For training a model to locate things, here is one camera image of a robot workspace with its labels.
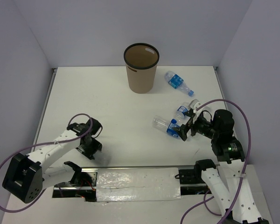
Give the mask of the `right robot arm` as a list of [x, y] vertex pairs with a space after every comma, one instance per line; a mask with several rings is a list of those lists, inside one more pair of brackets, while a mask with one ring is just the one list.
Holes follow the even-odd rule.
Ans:
[[194, 179], [205, 182], [216, 200], [221, 224], [267, 224], [252, 196], [251, 188], [245, 177], [246, 157], [241, 143], [233, 134], [234, 120], [228, 110], [219, 109], [208, 121], [201, 112], [190, 109], [185, 113], [189, 117], [186, 124], [175, 128], [182, 140], [199, 133], [211, 140], [211, 148], [227, 183], [224, 183], [218, 169], [211, 159], [196, 161]]

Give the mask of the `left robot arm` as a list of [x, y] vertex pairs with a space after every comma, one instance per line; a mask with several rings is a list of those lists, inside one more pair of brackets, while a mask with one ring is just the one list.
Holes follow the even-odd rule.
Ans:
[[48, 187], [66, 182], [71, 186], [91, 185], [92, 178], [72, 161], [53, 164], [72, 149], [87, 159], [102, 149], [95, 135], [103, 126], [96, 119], [86, 123], [72, 123], [51, 144], [41, 146], [29, 154], [17, 153], [9, 163], [2, 186], [24, 203], [34, 201]]

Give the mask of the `clear bottle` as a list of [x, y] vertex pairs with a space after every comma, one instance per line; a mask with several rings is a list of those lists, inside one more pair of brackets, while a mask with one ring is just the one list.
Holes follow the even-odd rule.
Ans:
[[166, 120], [160, 116], [155, 116], [153, 119], [153, 127], [173, 138], [179, 139], [178, 133], [173, 128], [180, 127], [177, 125], [177, 122], [175, 119], [172, 119], [171, 121]]

